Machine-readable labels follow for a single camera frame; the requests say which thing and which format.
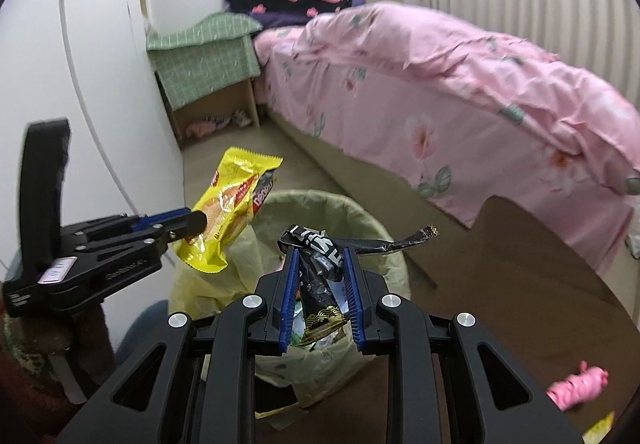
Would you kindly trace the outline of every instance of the blue fabric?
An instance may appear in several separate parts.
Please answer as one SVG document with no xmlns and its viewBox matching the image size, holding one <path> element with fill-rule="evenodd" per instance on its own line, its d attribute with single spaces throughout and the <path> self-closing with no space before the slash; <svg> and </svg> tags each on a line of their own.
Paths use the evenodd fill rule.
<svg viewBox="0 0 640 444">
<path fill-rule="evenodd" d="M 166 323 L 169 312 L 169 302 L 159 301 L 148 307 L 129 327 L 118 350 L 116 350 L 116 364 L 120 366 L 145 338 L 161 323 Z"/>
</svg>

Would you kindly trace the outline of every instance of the black plastic wrapper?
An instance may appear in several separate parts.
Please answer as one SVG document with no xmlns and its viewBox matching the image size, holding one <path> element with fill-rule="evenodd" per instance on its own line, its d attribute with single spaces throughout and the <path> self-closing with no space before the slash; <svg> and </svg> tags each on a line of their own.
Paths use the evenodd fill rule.
<svg viewBox="0 0 640 444">
<path fill-rule="evenodd" d="M 337 331 L 347 323 L 347 318 L 340 311 L 326 280 L 318 274 L 311 251 L 301 250 L 300 260 L 300 301 L 305 319 L 300 345 L 306 346 Z"/>
<path fill-rule="evenodd" d="M 358 240 L 329 238 L 324 232 L 304 228 L 293 224 L 278 240 L 283 253 L 289 247 L 312 249 L 317 251 L 314 257 L 318 274 L 331 281 L 342 281 L 342 252 L 352 247 L 357 255 L 388 255 L 409 247 L 423 244 L 438 236 L 434 226 L 425 226 L 404 240 L 388 242 L 385 240 Z"/>
</svg>

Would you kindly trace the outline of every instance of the triangular cutout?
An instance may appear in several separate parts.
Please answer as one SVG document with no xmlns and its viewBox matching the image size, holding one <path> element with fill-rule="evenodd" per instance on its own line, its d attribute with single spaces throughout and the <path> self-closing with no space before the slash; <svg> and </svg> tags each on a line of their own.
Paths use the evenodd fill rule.
<svg viewBox="0 0 640 444">
<path fill-rule="evenodd" d="M 478 354 L 498 410 L 508 410 L 531 400 L 531 394 L 488 345 L 478 345 Z"/>
<path fill-rule="evenodd" d="M 113 396 L 113 402 L 136 411 L 145 411 L 151 400 L 151 392 L 160 371 L 166 347 L 161 345 L 146 357 L 142 364 L 127 377 Z"/>
</svg>

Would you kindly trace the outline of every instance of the pink toy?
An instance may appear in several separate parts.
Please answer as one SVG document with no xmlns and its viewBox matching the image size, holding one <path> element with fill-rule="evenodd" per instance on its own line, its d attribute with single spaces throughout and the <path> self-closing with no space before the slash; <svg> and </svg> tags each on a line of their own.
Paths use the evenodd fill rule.
<svg viewBox="0 0 640 444">
<path fill-rule="evenodd" d="M 562 382 L 555 382 L 546 391 L 551 400 L 562 411 L 576 404 L 598 398 L 609 384 L 609 373 L 602 368 L 587 368 L 586 361 L 580 363 L 580 375 L 571 375 Z"/>
</svg>

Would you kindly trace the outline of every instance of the pink floral blanket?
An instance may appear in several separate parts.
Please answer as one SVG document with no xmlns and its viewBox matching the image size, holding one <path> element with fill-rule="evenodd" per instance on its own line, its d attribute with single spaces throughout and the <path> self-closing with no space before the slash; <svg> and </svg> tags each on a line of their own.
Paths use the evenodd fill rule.
<svg viewBox="0 0 640 444">
<path fill-rule="evenodd" d="M 640 193 L 640 116 L 611 85 L 526 40 L 382 2 L 255 40 L 266 103 L 406 179 L 470 227 L 492 195 L 591 267 L 611 264 Z"/>
</svg>

